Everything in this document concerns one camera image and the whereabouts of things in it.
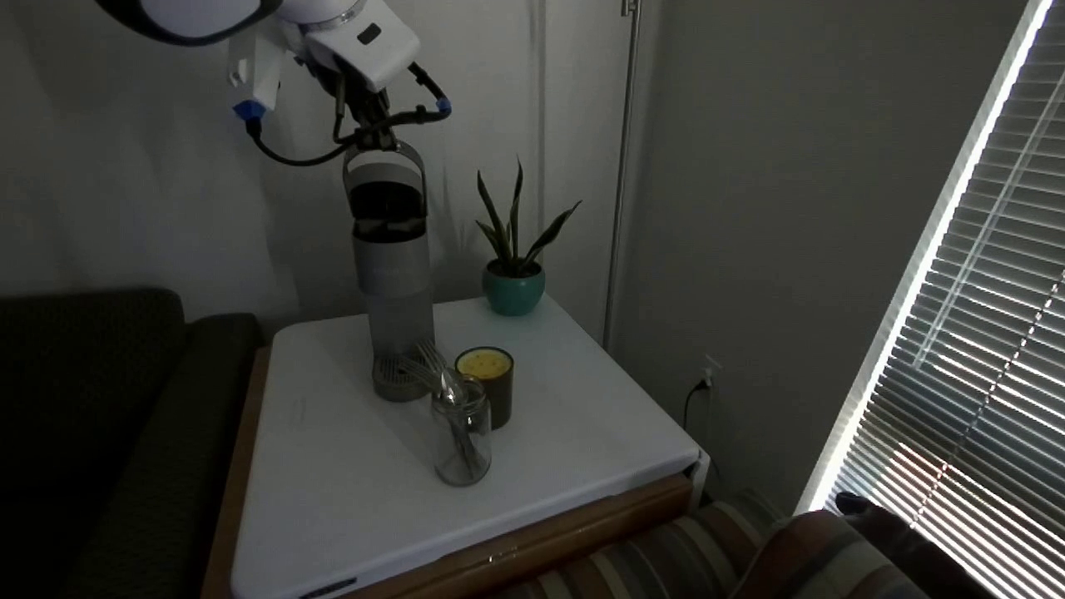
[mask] black cable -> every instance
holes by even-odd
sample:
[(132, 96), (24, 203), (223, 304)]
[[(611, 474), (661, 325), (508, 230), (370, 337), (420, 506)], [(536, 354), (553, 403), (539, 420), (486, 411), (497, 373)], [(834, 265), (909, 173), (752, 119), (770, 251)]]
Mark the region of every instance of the black cable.
[(328, 162), (336, 160), (340, 154), (345, 154), (354, 147), (354, 137), (345, 137), (340, 147), (333, 147), (328, 154), (324, 158), (308, 158), (308, 160), (294, 160), (294, 158), (280, 158), (274, 154), (266, 143), (262, 143), (262, 119), (245, 119), (245, 132), (252, 137), (252, 143), (275, 162), (285, 162), (285, 166), (318, 166), (318, 162)]
[(252, 137), (259, 154), (266, 154), (275, 162), (318, 166), (318, 162), (336, 160), (349, 147), (360, 147), (360, 141), (389, 137), (391, 126), (447, 119), (452, 112), (452, 99), (440, 89), (440, 83), (420, 63), (408, 63), (408, 73), (412, 73), (412, 79), (420, 88), (426, 88), (432, 95), (437, 112), (426, 109), (426, 108), (417, 108), (408, 112), (396, 112), (396, 116), (387, 116), (387, 119), (370, 119), (366, 109), (370, 112), (374, 109), (387, 109), (387, 96), (384, 95), (357, 95), (357, 96), (364, 96), (364, 102), (354, 102), (349, 109), (364, 126), (357, 132), (349, 132), (349, 137), (340, 132), (341, 131), (341, 102), (349, 99), (345, 96), (345, 73), (340, 73), (340, 79), (328, 79), (326, 89), (333, 89), (333, 96), (336, 96), (336, 108), (333, 108), (333, 141), (336, 141), (336, 147), (328, 154), (324, 154), (324, 158), (308, 158), (308, 160), (280, 158), (274, 147), (262, 143), (262, 119), (259, 116), (245, 116), (245, 132)]

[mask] white tabletop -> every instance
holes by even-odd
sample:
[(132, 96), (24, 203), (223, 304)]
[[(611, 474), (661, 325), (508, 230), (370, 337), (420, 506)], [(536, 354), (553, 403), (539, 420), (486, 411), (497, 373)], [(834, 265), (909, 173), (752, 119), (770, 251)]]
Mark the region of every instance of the white tabletop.
[(702, 448), (553, 304), (493, 315), (440, 304), (447, 360), (501, 347), (511, 420), (493, 469), (452, 488), (432, 474), (428, 403), (370, 384), (366, 315), (300, 323), (274, 340), (233, 591), (364, 589), (462, 546), (682, 474)]

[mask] plant pot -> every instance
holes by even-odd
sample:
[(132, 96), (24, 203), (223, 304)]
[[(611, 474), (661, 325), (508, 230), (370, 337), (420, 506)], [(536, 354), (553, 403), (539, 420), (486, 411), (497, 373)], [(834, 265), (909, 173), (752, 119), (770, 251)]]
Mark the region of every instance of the plant pot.
[(533, 314), (541, 298), (544, 278), (541, 265), (533, 262), (524, 272), (505, 272), (500, 260), (493, 260), (481, 272), (481, 290), (488, 308), (501, 315)]

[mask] window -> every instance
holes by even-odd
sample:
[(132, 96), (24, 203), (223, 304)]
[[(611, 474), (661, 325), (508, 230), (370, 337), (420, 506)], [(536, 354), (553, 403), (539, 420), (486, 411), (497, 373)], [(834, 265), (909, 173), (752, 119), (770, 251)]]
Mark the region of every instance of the window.
[(1065, 597), (1065, 0), (1033, 0), (800, 509), (895, 509)]

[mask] green plant leaf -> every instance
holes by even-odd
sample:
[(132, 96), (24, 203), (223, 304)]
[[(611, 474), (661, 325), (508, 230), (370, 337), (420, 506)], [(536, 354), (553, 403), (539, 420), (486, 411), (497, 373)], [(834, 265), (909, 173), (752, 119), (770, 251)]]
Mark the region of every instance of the green plant leaf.
[(523, 245), (518, 245), (523, 184), (524, 184), (524, 171), (518, 162), (518, 180), (511, 184), (508, 221), (505, 221), (508, 255), (523, 255)]
[(578, 211), (578, 203), (572, 203), (566, 212), (559, 212), (529, 245), (524, 260), (536, 262), (539, 252), (562, 234), (566, 221), (572, 217), (572, 211)]
[(497, 255), (508, 262), (511, 252), (505, 251), (505, 230), (501, 230), (501, 221), (500, 221), (500, 212), (497, 212), (497, 199), (493, 199), (481, 173), (477, 173), (477, 192), (480, 192), (488, 221), (493, 221), (493, 227), (480, 223), (480, 230), (488, 235)]
[(486, 239), (493, 242), (497, 255), (500, 255), (501, 262), (508, 262), (508, 260), (505, 260), (505, 239), (501, 239), (501, 234), (493, 230), (493, 227), (486, 227), (481, 221), (477, 221), (477, 227), (480, 227), (480, 234), (486, 234)]

